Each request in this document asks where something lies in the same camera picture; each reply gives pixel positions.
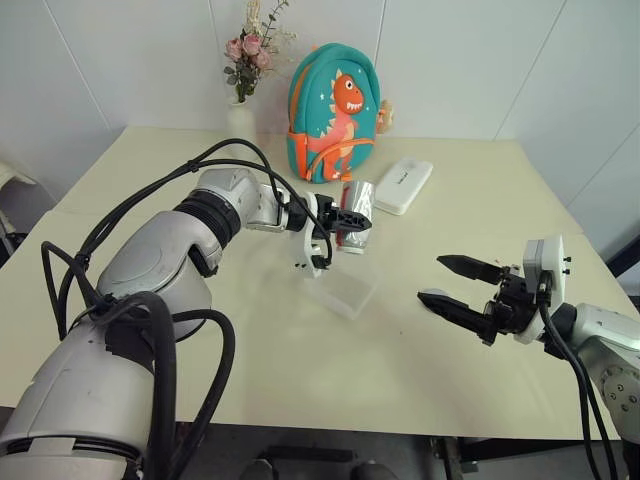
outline tabletop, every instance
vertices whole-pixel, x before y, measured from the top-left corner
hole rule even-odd
[[[39,244],[50,240],[74,252],[121,198],[221,138],[215,132],[127,129],[36,225],[0,270],[0,405],[17,403],[57,344]],[[298,191],[339,198],[338,184],[292,179],[283,136],[261,137],[260,143],[274,168]],[[434,171],[405,215],[374,212],[361,259],[380,272],[380,283],[354,320],[305,294],[288,260],[287,235],[245,231],[227,246],[220,271],[207,284],[213,307],[234,323],[237,353],[214,421],[580,438],[577,388],[568,364],[545,354],[541,344],[525,346],[503,336],[488,348],[427,311],[416,292],[441,288],[481,309],[495,287],[454,275],[435,261],[438,255],[463,253],[519,264],[528,239],[563,233],[566,252],[573,257],[567,301],[593,303],[636,319],[637,312],[517,143],[380,138],[354,177],[375,182],[404,155],[432,162]],[[90,279],[97,279],[136,228],[158,210],[173,208],[195,181],[185,176],[136,207],[94,255]],[[56,269],[58,278],[61,273],[61,267]],[[81,308],[77,292],[71,305],[70,312]],[[220,347],[215,325],[178,345],[178,419],[195,415]]]

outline silver can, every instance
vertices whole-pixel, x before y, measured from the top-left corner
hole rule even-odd
[[[361,180],[346,182],[342,188],[340,208],[361,213],[373,223],[373,203],[376,186]],[[364,253],[371,228],[363,232],[336,232],[338,250],[347,253]]]

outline white wall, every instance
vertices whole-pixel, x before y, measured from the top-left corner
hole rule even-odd
[[[605,257],[640,233],[638,0],[290,2],[290,55],[329,41],[369,55],[392,135],[518,138]],[[126,125],[223,128],[221,53],[244,8],[0,2],[0,159],[57,200]],[[258,88],[261,130],[286,129],[294,67]]]

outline pink flower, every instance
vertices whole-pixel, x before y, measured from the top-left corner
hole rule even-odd
[[[237,62],[242,57],[242,43],[239,38],[234,38],[233,40],[229,40],[227,42],[227,56]]]
[[[252,58],[252,60],[255,66],[260,70],[271,67],[271,55],[269,55],[269,52],[264,50],[262,47],[260,48],[258,54]]]
[[[244,48],[244,51],[247,52],[247,55],[249,55],[250,57],[253,57],[254,55],[257,55],[260,52],[261,43],[262,41],[260,40],[260,37],[252,33],[244,37],[244,42],[242,43],[242,47]]]

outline floor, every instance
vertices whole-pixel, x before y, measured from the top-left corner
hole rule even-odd
[[[0,407],[0,428],[11,410]],[[375,460],[385,464],[399,480],[445,480],[444,467],[431,453],[428,437],[384,433],[293,428],[211,425],[187,467],[185,480],[237,480],[245,465],[269,446],[299,446],[350,450],[347,463],[277,460],[280,480],[348,480],[351,469]],[[621,445],[614,443],[620,478],[624,463]],[[595,456],[604,460],[600,445]],[[570,447],[518,458],[479,462],[477,472],[464,480],[582,480],[592,478],[582,447]],[[601,463],[601,472],[606,472]]]

